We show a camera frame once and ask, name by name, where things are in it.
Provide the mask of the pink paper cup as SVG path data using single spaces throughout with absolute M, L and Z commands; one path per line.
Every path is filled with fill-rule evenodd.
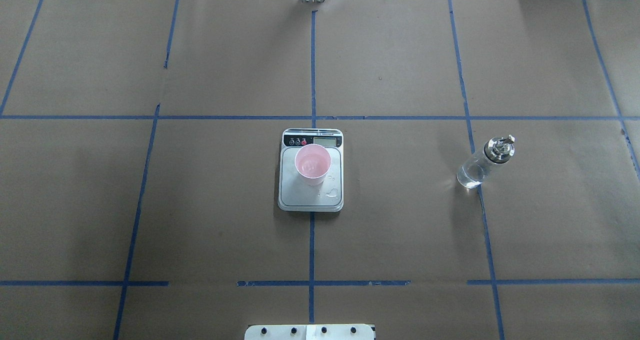
M 295 154 L 294 166 L 304 183 L 311 187 L 317 187 L 329 173 L 332 158 L 326 147 L 307 144 Z

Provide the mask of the glass sauce bottle steel cap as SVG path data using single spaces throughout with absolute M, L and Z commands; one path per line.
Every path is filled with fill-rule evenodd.
M 455 177 L 464 188 L 477 188 L 492 171 L 510 162 L 515 155 L 514 135 L 492 137 L 458 168 Z

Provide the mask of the silver digital kitchen scale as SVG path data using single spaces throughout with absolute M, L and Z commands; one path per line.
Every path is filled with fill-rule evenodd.
M 337 213 L 345 204 L 343 132 L 287 128 L 279 153 L 278 207 L 283 211 Z

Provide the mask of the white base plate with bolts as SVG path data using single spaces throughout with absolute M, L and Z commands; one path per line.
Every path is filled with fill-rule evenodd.
M 256 324 L 247 327 L 245 340 L 375 340 L 374 325 L 365 323 Z

